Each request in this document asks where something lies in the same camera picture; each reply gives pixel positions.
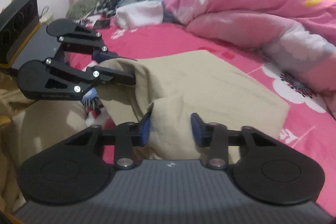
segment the pink bed sheet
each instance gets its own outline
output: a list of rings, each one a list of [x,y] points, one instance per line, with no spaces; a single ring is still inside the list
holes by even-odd
[[[300,83],[290,85],[288,75],[281,75],[271,63],[254,52],[222,41],[211,41],[186,33],[173,24],[147,26],[135,30],[119,30],[116,26],[101,30],[110,51],[120,56],[143,59],[167,56],[194,50],[208,50],[239,68],[290,105],[279,140],[317,161],[325,172],[325,185],[317,200],[331,215],[336,216],[336,121],[328,113],[323,99],[303,97]],[[90,56],[72,54],[71,66],[83,69],[91,63]]]

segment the silver screw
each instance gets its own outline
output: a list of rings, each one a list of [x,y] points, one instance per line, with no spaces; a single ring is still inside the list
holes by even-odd
[[[80,87],[79,85],[76,85],[76,86],[73,88],[73,90],[74,90],[75,92],[81,92],[81,87]]]
[[[225,165],[225,160],[219,159],[219,158],[215,158],[215,159],[209,160],[209,164],[211,166],[214,166],[214,167],[222,167],[222,166]]]
[[[98,76],[99,76],[99,71],[95,70],[95,71],[93,72],[93,76],[94,76],[94,77],[98,77]]]
[[[117,160],[117,165],[122,166],[122,167],[129,167],[133,164],[133,160],[128,159],[128,158],[121,158]]]

